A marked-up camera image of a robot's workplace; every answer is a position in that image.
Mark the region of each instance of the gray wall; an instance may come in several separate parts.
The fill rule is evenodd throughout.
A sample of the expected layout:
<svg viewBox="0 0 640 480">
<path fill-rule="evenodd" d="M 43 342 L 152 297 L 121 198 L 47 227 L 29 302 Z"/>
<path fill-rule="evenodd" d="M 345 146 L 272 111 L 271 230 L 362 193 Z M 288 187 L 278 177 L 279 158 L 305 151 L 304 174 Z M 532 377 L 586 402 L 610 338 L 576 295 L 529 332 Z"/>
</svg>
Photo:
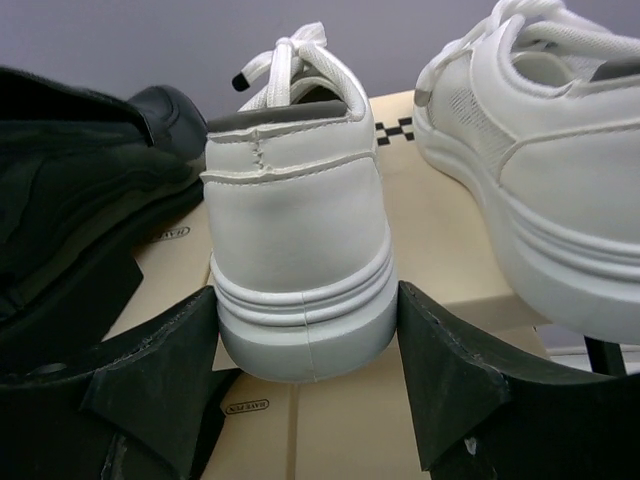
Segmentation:
<svg viewBox="0 0 640 480">
<path fill-rule="evenodd" d="M 640 36 L 637 0 L 569 0 L 579 13 Z M 371 96 L 413 87 L 449 40 L 494 0 L 0 0 L 0 62 L 127 97 L 172 84 L 205 116 L 251 93 L 231 78 L 298 26 L 325 23 L 329 48 Z"/>
</svg>

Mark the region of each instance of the white shoe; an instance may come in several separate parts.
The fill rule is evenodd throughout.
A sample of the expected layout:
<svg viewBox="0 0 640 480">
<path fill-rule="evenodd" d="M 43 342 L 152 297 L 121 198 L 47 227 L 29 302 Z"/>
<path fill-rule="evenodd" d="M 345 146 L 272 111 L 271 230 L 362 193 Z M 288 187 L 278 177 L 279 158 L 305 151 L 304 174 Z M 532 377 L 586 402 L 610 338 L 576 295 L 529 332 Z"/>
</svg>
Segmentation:
<svg viewBox="0 0 640 480">
<path fill-rule="evenodd" d="M 243 88 L 269 72 L 268 85 L 209 124 L 202 179 L 221 336 L 240 368 L 266 380 L 355 370 L 395 331 L 373 115 L 325 45 L 321 23 L 278 40 L 234 79 Z"/>
<path fill-rule="evenodd" d="M 425 159 L 475 196 L 526 302 L 640 343 L 639 40 L 557 0 L 501 1 L 422 71 L 413 121 Z"/>
</svg>

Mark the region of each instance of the checkered pattern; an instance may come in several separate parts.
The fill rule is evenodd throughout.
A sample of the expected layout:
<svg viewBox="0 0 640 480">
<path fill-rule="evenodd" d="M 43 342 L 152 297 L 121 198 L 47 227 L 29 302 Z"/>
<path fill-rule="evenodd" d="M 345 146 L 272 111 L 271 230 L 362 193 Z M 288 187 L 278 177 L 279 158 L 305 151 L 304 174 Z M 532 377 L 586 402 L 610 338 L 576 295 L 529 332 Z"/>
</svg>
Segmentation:
<svg viewBox="0 0 640 480">
<path fill-rule="evenodd" d="M 403 135 L 407 142 L 413 140 L 411 117 L 399 118 L 397 127 L 386 127 L 382 122 L 376 123 L 378 146 L 391 145 L 391 137 L 396 135 Z"/>
</svg>

